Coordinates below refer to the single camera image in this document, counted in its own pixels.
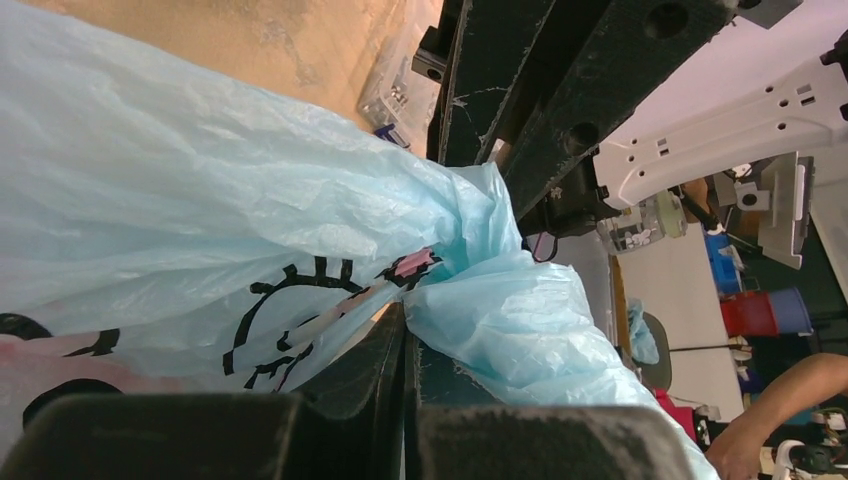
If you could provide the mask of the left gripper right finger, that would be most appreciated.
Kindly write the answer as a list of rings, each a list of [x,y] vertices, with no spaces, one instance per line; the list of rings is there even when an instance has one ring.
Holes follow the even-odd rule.
[[[691,479],[676,433],[641,407],[510,406],[412,334],[407,479]]]

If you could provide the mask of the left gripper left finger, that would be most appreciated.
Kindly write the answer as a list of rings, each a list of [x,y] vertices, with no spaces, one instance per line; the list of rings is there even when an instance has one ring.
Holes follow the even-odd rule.
[[[406,328],[390,305],[289,394],[126,395],[74,380],[44,395],[5,479],[395,479]]]

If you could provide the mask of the light blue plastic bag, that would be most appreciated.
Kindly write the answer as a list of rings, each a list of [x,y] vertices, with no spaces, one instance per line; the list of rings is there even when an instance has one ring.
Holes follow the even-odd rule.
[[[318,106],[1,5],[1,458],[74,380],[289,394],[392,304],[510,406],[641,407],[715,469],[525,251],[496,165],[446,168]]]

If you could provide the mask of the person's bare forearm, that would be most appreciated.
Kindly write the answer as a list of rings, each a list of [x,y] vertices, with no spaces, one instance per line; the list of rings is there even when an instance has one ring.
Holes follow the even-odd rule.
[[[836,395],[847,395],[847,357],[815,354],[772,382],[734,422],[756,441],[764,441],[794,415]]]

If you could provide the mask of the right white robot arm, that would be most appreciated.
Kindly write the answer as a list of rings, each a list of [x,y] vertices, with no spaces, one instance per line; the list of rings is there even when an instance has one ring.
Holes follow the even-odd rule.
[[[593,157],[616,210],[750,161],[847,141],[847,38],[764,87],[665,130],[606,140]]]

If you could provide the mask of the person's hand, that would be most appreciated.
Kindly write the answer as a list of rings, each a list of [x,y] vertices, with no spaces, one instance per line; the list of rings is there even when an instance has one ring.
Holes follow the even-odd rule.
[[[722,480],[757,479],[764,441],[753,428],[730,425],[711,442],[706,458]]]

